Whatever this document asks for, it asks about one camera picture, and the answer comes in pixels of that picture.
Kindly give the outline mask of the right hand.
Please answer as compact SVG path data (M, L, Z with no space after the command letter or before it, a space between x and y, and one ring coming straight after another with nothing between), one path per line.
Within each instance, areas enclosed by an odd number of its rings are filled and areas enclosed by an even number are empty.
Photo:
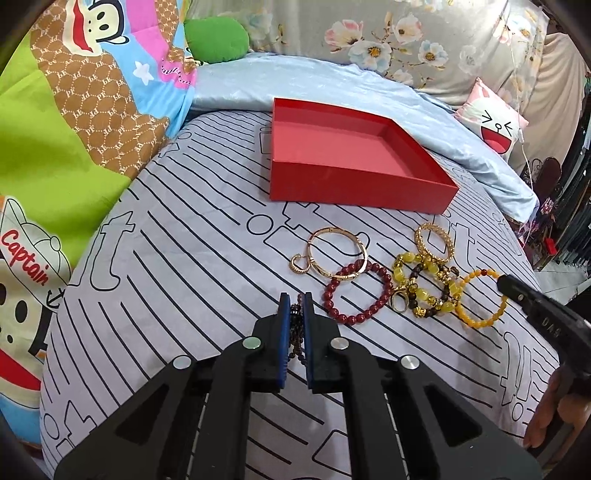
M559 397L558 390L562 381L563 367L550 377L548 387L539 402L526 429L523 440L524 448L538 448L545 440L546 433L554 414L558 413L562 421L572 426L572 432L562 443L556 457L561 459L585 427L590 416L590 399L579 394Z

